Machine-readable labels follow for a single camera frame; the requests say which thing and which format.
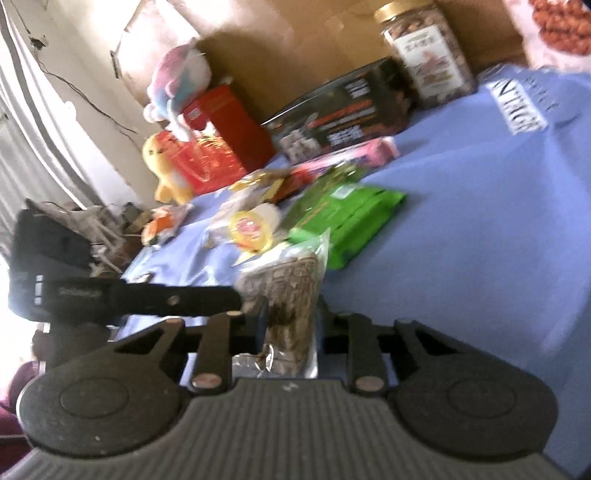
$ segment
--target wall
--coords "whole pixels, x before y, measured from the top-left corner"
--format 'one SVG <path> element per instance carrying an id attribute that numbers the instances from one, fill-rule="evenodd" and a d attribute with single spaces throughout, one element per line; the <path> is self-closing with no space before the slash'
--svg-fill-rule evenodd
<path id="1" fill-rule="evenodd" d="M 80 10 L 92 2 L 72 2 L 72 7 Z M 125 7 L 125 4 L 132 2 L 107 2 L 117 12 L 125 9 L 116 9 L 116 6 Z M 118 127 L 108 118 L 96 112 L 83 98 L 68 87 L 62 81 L 49 76 L 51 84 L 56 89 L 62 100 L 71 101 L 76 107 L 76 118 L 78 123 L 88 133 L 92 141 L 100 149 L 102 154 L 111 162 L 115 170 L 136 192 L 146 206 L 154 206 L 154 190 L 157 186 L 157 179 L 146 168 L 141 158 L 141 146 L 149 135 L 157 131 L 155 125 L 148 124 L 142 117 L 142 109 L 131 97 L 125 86 L 115 79 L 110 65 L 109 49 L 103 50 L 90 43 L 86 43 L 78 30 L 56 6 L 50 3 L 48 8 L 43 8 L 40 0 L 18 0 L 15 2 L 22 15 L 31 36 L 42 37 L 45 35 L 49 45 L 39 54 L 39 60 L 49 72 L 57 74 L 75 86 L 101 110 L 115 118 L 120 124 L 135 130 L 137 135 L 129 134 L 132 139 L 122 135 Z M 14 13 L 7 2 L 10 13 Z M 21 34 L 26 39 L 28 34 L 24 30 L 18 16 L 13 14 L 13 20 Z M 103 32 L 118 31 L 125 26 L 128 19 L 123 20 L 123 27 L 115 22 L 116 15 L 112 18 L 103 18 L 100 22 Z M 97 62 L 97 52 L 106 53 L 109 64 Z"/>

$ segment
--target red gift box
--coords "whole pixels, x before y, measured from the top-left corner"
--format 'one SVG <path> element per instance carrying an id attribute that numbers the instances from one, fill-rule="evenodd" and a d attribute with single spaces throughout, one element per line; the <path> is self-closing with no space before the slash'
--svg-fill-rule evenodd
<path id="1" fill-rule="evenodd" d="M 248 116 L 227 85 L 201 95 L 183 115 L 197 138 L 186 143 L 171 136 L 162 140 L 167 157 L 195 195 L 227 187 L 263 168 L 275 155 L 266 130 Z"/>

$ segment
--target metal screw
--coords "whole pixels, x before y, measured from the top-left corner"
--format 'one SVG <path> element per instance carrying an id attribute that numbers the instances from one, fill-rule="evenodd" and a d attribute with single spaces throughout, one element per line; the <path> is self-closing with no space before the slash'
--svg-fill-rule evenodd
<path id="1" fill-rule="evenodd" d="M 355 388 L 357 388 L 357 390 L 369 393 L 379 392 L 383 389 L 384 385 L 384 380 L 380 377 L 373 377 L 371 375 L 359 377 L 355 381 Z"/>
<path id="2" fill-rule="evenodd" d="M 204 373 L 193 377 L 191 383 L 195 388 L 211 390 L 222 385 L 222 377 L 216 374 Z"/>

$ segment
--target white curtain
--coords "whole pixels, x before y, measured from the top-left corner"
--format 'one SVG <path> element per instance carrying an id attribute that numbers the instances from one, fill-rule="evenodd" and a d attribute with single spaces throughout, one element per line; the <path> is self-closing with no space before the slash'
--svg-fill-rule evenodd
<path id="1" fill-rule="evenodd" d="M 0 255 L 6 258 L 25 198 L 58 205 L 74 200 L 39 161 L 0 98 Z"/>
<path id="2" fill-rule="evenodd" d="M 26 197 L 86 208 L 138 197 L 73 118 L 0 0 L 0 254 Z"/>

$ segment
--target yellow lid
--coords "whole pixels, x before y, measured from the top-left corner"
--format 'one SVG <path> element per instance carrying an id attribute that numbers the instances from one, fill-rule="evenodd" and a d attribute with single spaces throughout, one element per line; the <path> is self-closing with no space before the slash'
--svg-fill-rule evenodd
<path id="1" fill-rule="evenodd" d="M 432 0 L 398 0 L 391 4 L 384 5 L 382 8 L 374 13 L 374 18 L 378 23 L 384 23 L 388 20 L 392 20 L 397 15 L 408 12 L 414 8 L 424 7 L 432 4 Z"/>

